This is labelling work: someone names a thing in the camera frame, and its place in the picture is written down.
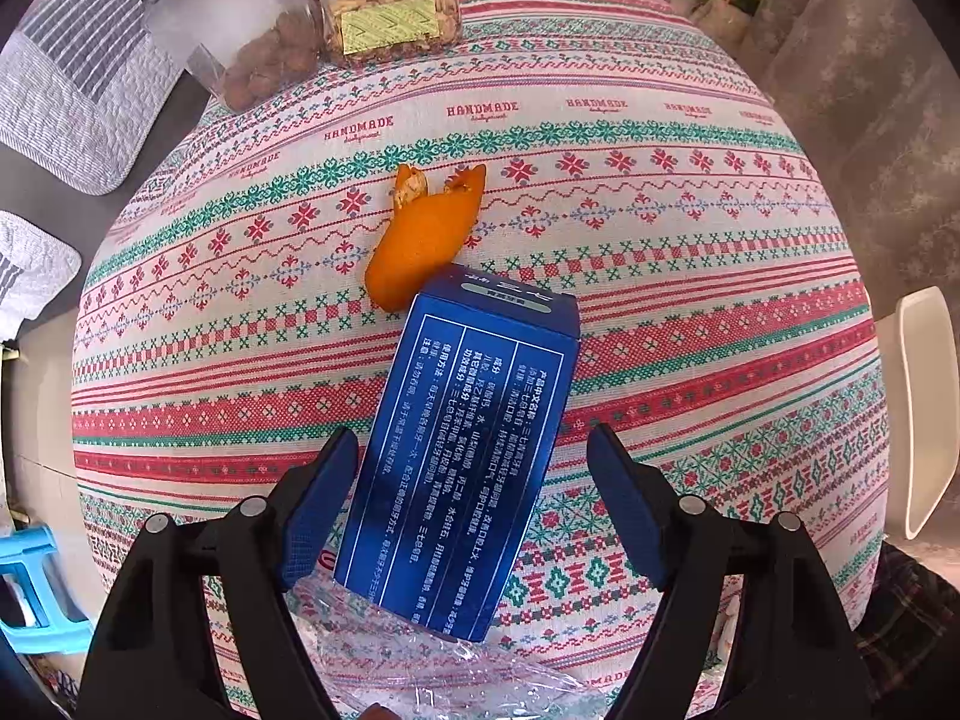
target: green label on box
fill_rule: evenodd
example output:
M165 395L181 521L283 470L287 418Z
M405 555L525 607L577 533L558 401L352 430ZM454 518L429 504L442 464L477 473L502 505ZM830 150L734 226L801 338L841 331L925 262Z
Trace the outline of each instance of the green label on box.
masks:
M345 55L440 36L437 4L433 0L372 5L344 13L340 24Z

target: plaid clothing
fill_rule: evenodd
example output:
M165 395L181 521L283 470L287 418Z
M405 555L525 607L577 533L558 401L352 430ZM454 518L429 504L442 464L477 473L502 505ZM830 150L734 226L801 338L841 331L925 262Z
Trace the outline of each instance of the plaid clothing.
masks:
M854 631L877 701L912 682L950 626L960 624L960 593L913 557L884 542L870 604Z

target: tablecloth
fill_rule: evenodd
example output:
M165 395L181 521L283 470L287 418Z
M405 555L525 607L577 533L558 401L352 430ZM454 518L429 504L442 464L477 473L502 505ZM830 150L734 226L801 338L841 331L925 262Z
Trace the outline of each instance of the tablecloth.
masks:
M366 442L403 317L363 270L397 164L487 164L459 260L577 295L583 344L488 642L616 691L659 600L587 473L611 423L724 514L798 512L851 623L882 538L874 324L829 199L771 103L660 0L461 0L445 55L213 105L89 272L73 360L83 516L109 582L156 511L214 517ZM343 518L322 562L332 564ZM229 697L251 697L216 584ZM715 680L703 680L707 706Z

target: orange peel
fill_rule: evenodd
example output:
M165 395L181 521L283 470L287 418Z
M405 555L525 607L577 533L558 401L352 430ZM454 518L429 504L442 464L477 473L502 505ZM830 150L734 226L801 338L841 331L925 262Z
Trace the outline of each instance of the orange peel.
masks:
M394 217L373 252L364 282L384 311L410 306L427 280L453 261L480 213L487 167L461 170L443 194L429 194L426 176L400 165L394 184Z

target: blue gripper pad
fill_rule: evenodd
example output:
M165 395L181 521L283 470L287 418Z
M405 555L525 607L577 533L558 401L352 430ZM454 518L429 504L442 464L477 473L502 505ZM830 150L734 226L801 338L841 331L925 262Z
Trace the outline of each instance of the blue gripper pad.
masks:
M326 452L329 452L328 457L306 488L283 531L280 584L284 591L291 589L296 580L313 573L320 550L353 483L358 452L353 432L346 431L333 446L323 447L323 453Z
M651 505L668 504L676 495L659 471L634 463L616 435L613 435L613 431L608 433L608 430L594 428L590 431L587 439L587 468L610 513L613 527L620 536L630 564L641 576L645 576L650 584L663 590L670 575L662 552L664 523L658 522ZM642 477L646 472L659 477L666 485L665 490L659 490L659 485L654 484L655 490L664 493L664 502L647 501L644 498L637 476Z

